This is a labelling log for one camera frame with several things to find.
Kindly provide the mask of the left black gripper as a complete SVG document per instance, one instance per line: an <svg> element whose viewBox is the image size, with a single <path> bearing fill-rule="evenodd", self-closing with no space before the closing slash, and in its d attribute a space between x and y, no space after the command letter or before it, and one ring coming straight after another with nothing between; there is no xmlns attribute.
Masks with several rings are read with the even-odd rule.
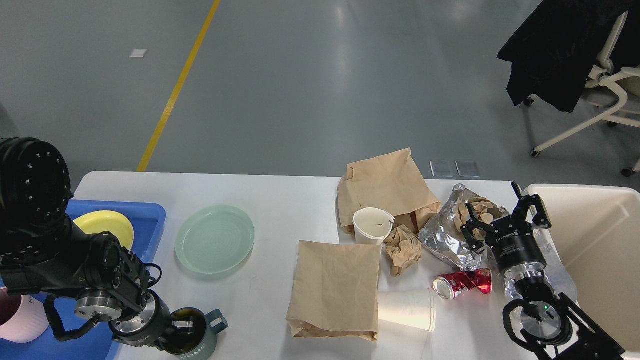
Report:
<svg viewBox="0 0 640 360"><path fill-rule="evenodd" d="M148 291L145 308L128 320L109 322L111 340L131 347L155 347L166 351L170 334L194 335L195 320L173 319L169 306L152 290Z"/></svg>

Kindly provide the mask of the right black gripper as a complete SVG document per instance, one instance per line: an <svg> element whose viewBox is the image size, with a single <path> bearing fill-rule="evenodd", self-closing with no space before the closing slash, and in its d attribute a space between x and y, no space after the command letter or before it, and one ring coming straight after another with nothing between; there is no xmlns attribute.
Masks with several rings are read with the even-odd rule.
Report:
<svg viewBox="0 0 640 360"><path fill-rule="evenodd" d="M473 206L467 202L465 207L470 219L461 226L461 233L470 251L476 255L484 253L487 244L500 275L516 279L522 278L526 272L544 271L547 262L534 238L533 230L550 229L553 225L539 194L522 194L521 187L516 182L511 182L510 185L518 198L510 215L512 219L498 219L491 225L486 224L478 219ZM486 233L486 244L474 236L474 230Z"/></svg>

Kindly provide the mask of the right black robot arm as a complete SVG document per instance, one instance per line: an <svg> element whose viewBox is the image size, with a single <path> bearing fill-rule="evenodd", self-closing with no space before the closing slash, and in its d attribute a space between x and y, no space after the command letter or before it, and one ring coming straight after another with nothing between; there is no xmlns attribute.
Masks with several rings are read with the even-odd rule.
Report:
<svg viewBox="0 0 640 360"><path fill-rule="evenodd" d="M502 311L505 332L540 360L550 359L548 346L566 346L555 352L557 360L621 360L623 347L546 280L547 260L534 236L552 226L544 201L522 194L517 183L512 189L518 203L511 214L486 224L467 202L469 218L461 226L468 248L478 255L489 249L500 276L514 283L518 296Z"/></svg>

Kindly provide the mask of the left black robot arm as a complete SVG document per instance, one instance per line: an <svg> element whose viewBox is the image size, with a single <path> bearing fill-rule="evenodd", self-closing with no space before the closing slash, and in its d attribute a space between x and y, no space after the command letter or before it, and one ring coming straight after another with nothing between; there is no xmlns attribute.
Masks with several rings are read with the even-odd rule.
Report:
<svg viewBox="0 0 640 360"><path fill-rule="evenodd" d="M77 340L107 322L115 342L187 353L199 342L193 316L177 319L152 290L151 263L108 231L86 234L67 214L69 169L55 146L3 137L1 278L11 296L46 293L55 339Z"/></svg>

